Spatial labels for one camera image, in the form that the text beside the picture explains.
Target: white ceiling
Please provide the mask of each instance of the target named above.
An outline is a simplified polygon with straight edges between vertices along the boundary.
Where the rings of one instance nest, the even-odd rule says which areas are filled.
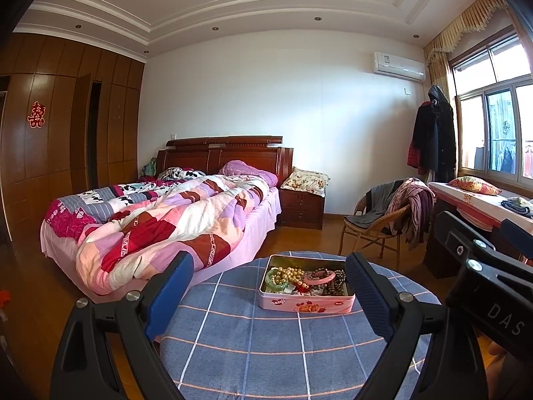
[[[473,1],[35,0],[15,31],[75,39],[142,61],[203,40],[278,29],[351,31],[424,46]]]

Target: wooden nightstand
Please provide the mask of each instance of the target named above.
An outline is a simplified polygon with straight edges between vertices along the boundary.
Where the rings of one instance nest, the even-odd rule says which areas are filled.
[[[310,192],[281,189],[280,201],[281,225],[322,230],[324,197]]]

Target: black coat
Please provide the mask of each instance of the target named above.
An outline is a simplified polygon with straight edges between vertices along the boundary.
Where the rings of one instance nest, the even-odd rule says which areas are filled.
[[[416,114],[412,146],[420,150],[420,167],[435,171],[435,182],[448,183],[455,177],[454,112],[439,86],[429,91],[431,103]]]

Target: window sill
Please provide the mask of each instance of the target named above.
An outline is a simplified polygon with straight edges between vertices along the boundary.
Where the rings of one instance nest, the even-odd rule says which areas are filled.
[[[522,185],[518,182],[508,182],[505,180],[495,179],[494,177],[488,176],[486,173],[482,171],[472,170],[469,168],[460,168],[457,175],[459,177],[462,177],[462,176],[479,177],[480,179],[483,179],[486,182],[489,182],[498,188],[505,189],[506,191],[514,192],[521,197],[524,197],[527,199],[533,198],[533,188],[526,187],[525,185]]]

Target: wardrobe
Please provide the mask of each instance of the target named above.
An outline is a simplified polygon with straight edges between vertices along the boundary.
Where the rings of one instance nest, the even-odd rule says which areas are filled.
[[[58,197],[137,178],[144,63],[72,40],[14,33],[0,50],[0,183],[11,239]],[[41,127],[28,120],[35,103]]]

